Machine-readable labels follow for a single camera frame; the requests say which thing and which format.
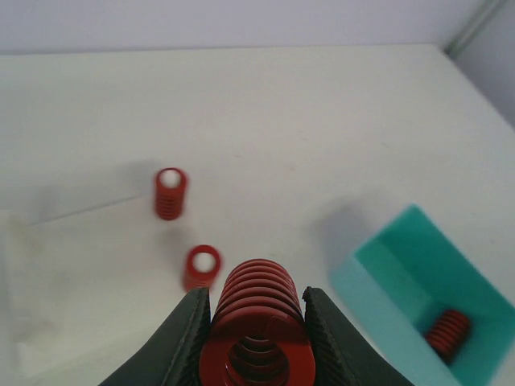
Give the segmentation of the large red spring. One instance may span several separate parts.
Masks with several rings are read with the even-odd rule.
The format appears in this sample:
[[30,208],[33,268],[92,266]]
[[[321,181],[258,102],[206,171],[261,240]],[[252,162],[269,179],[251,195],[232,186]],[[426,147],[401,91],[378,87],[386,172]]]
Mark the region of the large red spring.
[[227,277],[199,362],[203,385],[313,385],[315,358],[295,284],[254,259]]
[[207,287],[211,288],[222,266],[222,256],[211,245],[199,244],[186,256],[183,271],[183,288],[186,292]]
[[154,213],[161,220],[178,219],[184,209],[188,177],[179,168],[168,167],[154,175]]

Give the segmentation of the right aluminium corner post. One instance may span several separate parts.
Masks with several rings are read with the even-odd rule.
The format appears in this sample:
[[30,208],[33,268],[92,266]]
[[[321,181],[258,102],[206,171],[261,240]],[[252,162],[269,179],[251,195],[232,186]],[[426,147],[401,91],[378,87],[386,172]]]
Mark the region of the right aluminium corner post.
[[471,44],[485,27],[502,11],[507,5],[513,3],[509,0],[487,0],[482,1],[479,8],[459,29],[454,37],[446,44],[443,52],[452,60]]

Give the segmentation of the small red spring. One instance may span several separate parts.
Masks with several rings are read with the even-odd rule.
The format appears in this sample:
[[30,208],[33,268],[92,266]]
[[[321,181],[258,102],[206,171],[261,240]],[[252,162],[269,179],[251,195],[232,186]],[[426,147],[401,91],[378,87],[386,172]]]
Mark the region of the small red spring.
[[472,322],[467,315],[458,310],[445,310],[425,334],[425,340],[444,363],[450,363],[463,346],[471,328]]

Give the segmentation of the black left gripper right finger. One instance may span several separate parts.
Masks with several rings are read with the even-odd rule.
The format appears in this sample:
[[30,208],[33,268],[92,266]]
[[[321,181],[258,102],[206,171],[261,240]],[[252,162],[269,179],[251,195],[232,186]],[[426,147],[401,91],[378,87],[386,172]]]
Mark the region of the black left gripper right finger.
[[322,289],[308,286],[303,300],[316,385],[410,386],[410,381],[373,349]]

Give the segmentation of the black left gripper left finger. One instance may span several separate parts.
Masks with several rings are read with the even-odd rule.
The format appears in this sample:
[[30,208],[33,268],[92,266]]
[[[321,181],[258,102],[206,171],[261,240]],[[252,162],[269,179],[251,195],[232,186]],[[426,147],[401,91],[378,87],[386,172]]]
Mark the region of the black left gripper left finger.
[[200,385],[200,353],[210,331],[208,288],[192,289],[147,342],[101,383],[107,386]]

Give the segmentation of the white peg fixture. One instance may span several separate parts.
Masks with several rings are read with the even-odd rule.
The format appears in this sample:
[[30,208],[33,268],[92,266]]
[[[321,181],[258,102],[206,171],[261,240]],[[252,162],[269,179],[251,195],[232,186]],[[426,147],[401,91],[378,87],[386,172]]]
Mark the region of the white peg fixture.
[[1,214],[2,349],[27,384],[101,382],[183,295],[186,220],[132,199],[28,224]]

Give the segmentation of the teal plastic bin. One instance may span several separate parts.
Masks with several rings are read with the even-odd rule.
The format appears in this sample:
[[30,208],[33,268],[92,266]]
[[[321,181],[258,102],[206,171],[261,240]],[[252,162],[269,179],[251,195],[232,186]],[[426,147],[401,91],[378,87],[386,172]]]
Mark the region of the teal plastic bin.
[[[417,206],[349,253],[329,277],[379,352],[412,384],[489,384],[513,345],[513,306]],[[450,363],[425,340],[445,310],[472,322]]]

